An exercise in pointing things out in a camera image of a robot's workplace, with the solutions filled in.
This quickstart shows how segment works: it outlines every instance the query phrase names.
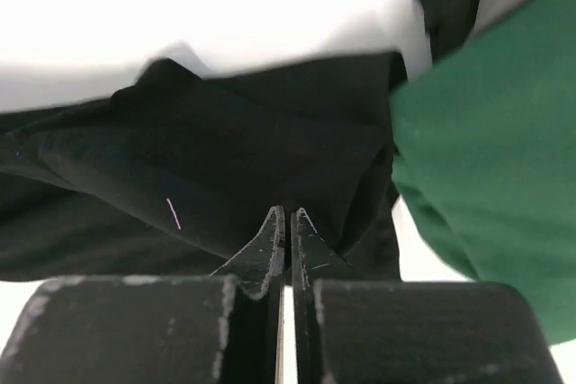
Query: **green cloth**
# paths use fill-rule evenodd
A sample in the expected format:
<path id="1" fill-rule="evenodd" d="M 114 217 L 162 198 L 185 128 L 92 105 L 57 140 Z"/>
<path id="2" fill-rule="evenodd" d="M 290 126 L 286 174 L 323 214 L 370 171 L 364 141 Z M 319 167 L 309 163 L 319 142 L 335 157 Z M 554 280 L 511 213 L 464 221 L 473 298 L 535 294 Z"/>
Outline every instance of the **green cloth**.
<path id="1" fill-rule="evenodd" d="M 393 179 L 439 256 L 576 337 L 576 7 L 531 0 L 392 97 Z"/>

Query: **clothing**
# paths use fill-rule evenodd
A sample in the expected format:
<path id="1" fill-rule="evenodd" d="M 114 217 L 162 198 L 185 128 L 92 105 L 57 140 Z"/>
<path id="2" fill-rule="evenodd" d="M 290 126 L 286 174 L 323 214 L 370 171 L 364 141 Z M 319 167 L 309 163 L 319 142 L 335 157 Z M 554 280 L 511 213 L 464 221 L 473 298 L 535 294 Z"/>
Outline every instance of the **clothing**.
<path id="1" fill-rule="evenodd" d="M 527 1 L 391 99 L 418 231 L 464 275 L 518 289 L 551 344 L 576 336 L 572 5 Z"/>
<path id="2" fill-rule="evenodd" d="M 0 116 L 0 278 L 211 272 L 283 204 L 368 279 L 398 279 L 393 58 L 211 80 L 161 60 L 112 98 Z"/>

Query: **pink thread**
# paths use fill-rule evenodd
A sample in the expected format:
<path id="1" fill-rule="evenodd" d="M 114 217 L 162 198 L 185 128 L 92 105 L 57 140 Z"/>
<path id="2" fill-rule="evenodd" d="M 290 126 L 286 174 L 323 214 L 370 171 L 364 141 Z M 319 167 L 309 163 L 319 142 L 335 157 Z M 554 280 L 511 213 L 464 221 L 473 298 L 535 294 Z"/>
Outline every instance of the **pink thread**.
<path id="1" fill-rule="evenodd" d="M 182 227 L 180 227 L 180 222 L 178 221 L 178 215 L 176 215 L 176 210 L 174 210 L 174 206 L 172 205 L 172 201 L 169 198 L 166 198 L 166 201 L 168 201 L 168 206 L 170 206 L 170 209 L 172 210 L 174 220 L 176 221 L 176 226 L 178 229 L 182 229 Z"/>

